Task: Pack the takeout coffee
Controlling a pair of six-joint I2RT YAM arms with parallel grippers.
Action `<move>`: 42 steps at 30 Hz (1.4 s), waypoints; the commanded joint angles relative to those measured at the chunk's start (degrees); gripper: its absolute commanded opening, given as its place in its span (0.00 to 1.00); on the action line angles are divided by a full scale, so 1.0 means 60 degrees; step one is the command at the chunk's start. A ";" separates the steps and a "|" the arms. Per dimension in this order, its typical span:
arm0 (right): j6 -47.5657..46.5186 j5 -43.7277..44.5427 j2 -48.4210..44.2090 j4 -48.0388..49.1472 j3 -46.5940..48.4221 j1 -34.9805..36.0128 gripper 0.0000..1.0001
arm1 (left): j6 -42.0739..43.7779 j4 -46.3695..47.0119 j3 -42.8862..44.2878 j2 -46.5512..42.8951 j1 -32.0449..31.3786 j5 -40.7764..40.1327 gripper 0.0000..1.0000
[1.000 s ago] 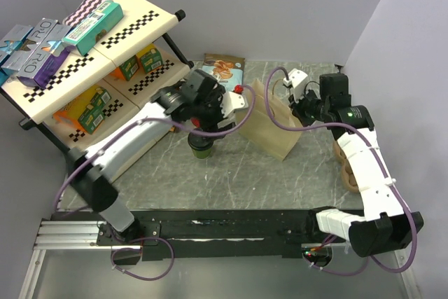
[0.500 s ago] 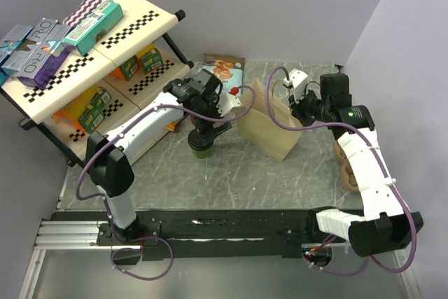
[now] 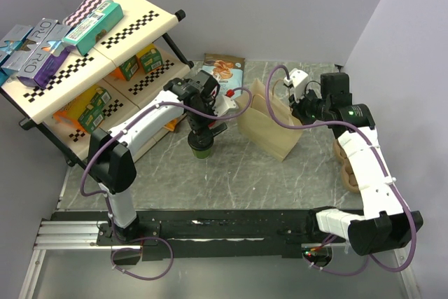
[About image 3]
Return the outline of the black plastic cup lid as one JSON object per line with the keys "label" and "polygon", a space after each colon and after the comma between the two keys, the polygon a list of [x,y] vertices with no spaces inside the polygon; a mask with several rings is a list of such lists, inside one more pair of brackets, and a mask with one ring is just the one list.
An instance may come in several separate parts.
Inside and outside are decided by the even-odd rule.
{"label": "black plastic cup lid", "polygon": [[209,150],[214,144],[214,136],[208,130],[200,134],[195,134],[191,131],[188,135],[188,145],[194,151],[206,151]]}

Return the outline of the brown paper bag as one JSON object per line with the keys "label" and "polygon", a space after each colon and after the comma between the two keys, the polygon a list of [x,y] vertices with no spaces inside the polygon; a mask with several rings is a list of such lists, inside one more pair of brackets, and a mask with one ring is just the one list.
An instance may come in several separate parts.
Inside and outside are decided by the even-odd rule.
{"label": "brown paper bag", "polygon": [[265,85],[255,79],[249,90],[252,98],[244,93],[236,98],[240,108],[248,109],[237,117],[239,132],[278,161],[283,161],[303,134],[277,124],[269,114],[265,101]]}

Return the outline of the green paper coffee cup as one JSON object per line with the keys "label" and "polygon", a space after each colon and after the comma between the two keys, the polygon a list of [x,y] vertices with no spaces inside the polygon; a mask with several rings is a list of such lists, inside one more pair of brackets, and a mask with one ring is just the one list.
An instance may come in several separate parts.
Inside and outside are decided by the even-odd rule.
{"label": "green paper coffee cup", "polygon": [[198,159],[206,159],[211,155],[211,148],[193,148],[192,153]]}

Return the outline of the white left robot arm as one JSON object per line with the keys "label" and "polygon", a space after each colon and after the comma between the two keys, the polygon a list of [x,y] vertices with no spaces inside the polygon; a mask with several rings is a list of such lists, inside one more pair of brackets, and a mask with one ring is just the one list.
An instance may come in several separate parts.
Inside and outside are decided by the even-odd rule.
{"label": "white left robot arm", "polygon": [[110,130],[95,130],[90,136],[87,167],[106,198],[113,236],[131,244],[139,235],[139,217],[130,186],[137,171],[134,156],[169,122],[186,116],[190,125],[188,143],[194,153],[204,155],[225,126],[212,124],[237,109],[230,91],[221,93],[218,81],[199,71],[192,78],[169,80],[142,110]]}

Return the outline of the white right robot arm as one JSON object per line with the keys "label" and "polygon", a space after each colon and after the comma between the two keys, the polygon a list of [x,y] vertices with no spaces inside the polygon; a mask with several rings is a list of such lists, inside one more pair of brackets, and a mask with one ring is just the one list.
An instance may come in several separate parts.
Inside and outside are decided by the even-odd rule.
{"label": "white right robot arm", "polygon": [[289,105],[294,117],[303,125],[322,122],[332,130],[342,176],[357,187],[363,201],[362,215],[336,208],[315,211],[305,226],[308,238],[321,242],[329,234],[337,235],[360,256],[415,243],[423,217],[407,209],[393,192],[395,180],[384,163],[374,119],[365,104],[353,104],[349,75],[321,75],[319,93],[307,87],[310,77],[299,69],[283,82],[293,91]]}

